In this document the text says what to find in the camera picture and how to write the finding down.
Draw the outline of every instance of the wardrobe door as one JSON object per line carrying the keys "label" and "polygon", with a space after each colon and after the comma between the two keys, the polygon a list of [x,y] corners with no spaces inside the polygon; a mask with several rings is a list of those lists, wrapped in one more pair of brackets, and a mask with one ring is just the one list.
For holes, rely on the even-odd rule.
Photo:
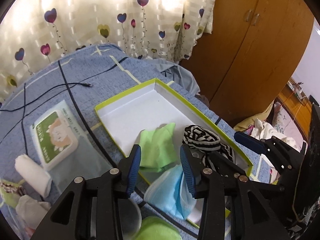
{"label": "wardrobe door", "polygon": [[231,126],[263,112],[296,69],[314,17],[303,0],[259,0],[210,109]]}
{"label": "wardrobe door", "polygon": [[197,80],[209,101],[220,86],[248,31],[258,0],[216,0],[212,34],[197,40],[189,60],[181,65]]}

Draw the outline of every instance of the blue tablecloth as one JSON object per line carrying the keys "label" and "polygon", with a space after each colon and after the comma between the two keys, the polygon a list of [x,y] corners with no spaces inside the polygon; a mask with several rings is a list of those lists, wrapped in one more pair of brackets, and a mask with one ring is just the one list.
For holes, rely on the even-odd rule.
{"label": "blue tablecloth", "polygon": [[[102,101],[105,101],[106,99],[111,98],[112,96],[137,85],[137,82],[132,77],[130,77],[127,72],[122,71],[119,67],[115,67],[114,69],[103,73],[104,71],[115,65],[115,62],[110,58],[110,55],[114,56],[117,61],[121,61],[123,58],[127,57],[126,54],[115,45],[93,45],[78,50],[73,54],[62,58],[60,62],[69,83],[81,82],[86,79],[84,82],[93,85],[92,88],[86,88],[77,85],[73,87],[71,91],[87,123],[90,127],[95,127],[95,129],[93,130],[95,136],[110,154],[112,159],[116,163],[118,163],[123,156],[112,139],[109,137],[103,126],[97,125],[99,123],[99,119],[94,112],[94,107]],[[145,82],[152,78],[158,78],[165,83],[170,82],[170,79],[164,77],[161,73],[159,73],[159,71],[150,61],[146,62],[139,59],[126,58],[121,62],[121,66],[125,70],[130,71],[130,73],[139,82]],[[64,84],[64,80],[62,78],[58,62],[53,62],[46,69],[33,75],[26,82],[26,103],[33,101],[42,93],[58,84]],[[214,112],[209,110],[202,102],[188,93],[180,85],[173,82],[170,84],[170,87],[181,94],[184,98],[186,98],[213,122],[217,122],[219,117]],[[29,127],[47,109],[51,108],[62,100],[65,100],[67,102],[78,123],[85,130],[85,127],[74,108],[74,105],[71,101],[68,91],[66,91],[65,86],[50,91],[39,100],[27,106],[23,124],[26,131],[28,155],[36,163],[40,164],[40,160],[34,148],[31,134],[29,132]],[[18,89],[6,100],[6,103],[4,104],[2,109],[15,109],[17,107],[23,106],[23,102],[23,85],[20,85]],[[22,177],[16,172],[14,168],[14,160],[17,156],[25,154],[25,146],[21,129],[22,115],[23,109],[12,113],[0,113],[0,176],[1,179],[6,179],[15,183],[21,181]],[[233,139],[234,130],[229,125],[227,125],[223,120],[220,120],[218,126],[231,139]],[[93,146],[98,150],[92,138],[90,136],[88,137]],[[250,151],[249,149],[241,145],[239,145],[239,147],[244,151],[244,153],[254,164],[252,174],[256,176],[260,181],[267,182],[269,178],[269,166],[265,163],[265,161],[261,160],[257,154]],[[27,183],[24,183],[23,186],[26,189],[28,195],[30,195],[34,199],[40,200],[39,195]],[[138,179],[137,186],[143,192],[148,187],[148,185],[143,181],[142,178]],[[58,196],[59,193],[57,189],[54,185],[52,185],[50,195],[45,199],[45,201],[54,203]],[[132,198],[135,199],[137,203],[142,201],[142,199],[137,194],[133,194]],[[15,217],[15,210],[9,208],[5,203],[2,202],[1,212],[7,218],[9,224],[14,226],[17,222],[17,218]],[[148,204],[144,205],[141,208],[141,213],[143,218],[149,215],[158,215],[162,217]],[[198,229],[190,225],[188,222],[177,219],[175,220],[191,232],[195,234],[198,233]],[[179,231],[183,239],[194,239],[183,230],[179,229]]]}

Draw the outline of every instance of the green lid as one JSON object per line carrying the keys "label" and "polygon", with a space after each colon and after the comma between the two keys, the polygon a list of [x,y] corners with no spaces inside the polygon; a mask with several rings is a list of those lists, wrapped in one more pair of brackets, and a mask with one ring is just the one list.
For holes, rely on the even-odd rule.
{"label": "green lid", "polygon": [[147,217],[142,221],[135,240],[182,240],[172,225],[158,217]]}

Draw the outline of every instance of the wall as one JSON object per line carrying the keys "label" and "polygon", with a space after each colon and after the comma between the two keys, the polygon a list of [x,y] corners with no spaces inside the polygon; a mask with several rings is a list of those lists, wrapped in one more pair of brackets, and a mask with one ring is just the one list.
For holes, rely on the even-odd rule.
{"label": "wall", "polygon": [[316,19],[307,48],[292,78],[296,82],[303,82],[303,92],[307,96],[312,94],[320,103],[320,26]]}

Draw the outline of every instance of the green label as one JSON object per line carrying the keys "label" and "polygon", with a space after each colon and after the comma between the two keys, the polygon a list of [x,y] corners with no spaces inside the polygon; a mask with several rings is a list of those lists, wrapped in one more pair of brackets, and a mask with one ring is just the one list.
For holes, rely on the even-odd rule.
{"label": "green label", "polygon": [[36,126],[36,132],[46,163],[52,161],[54,157],[71,144],[66,126],[58,117],[57,112],[53,112],[39,123]]}

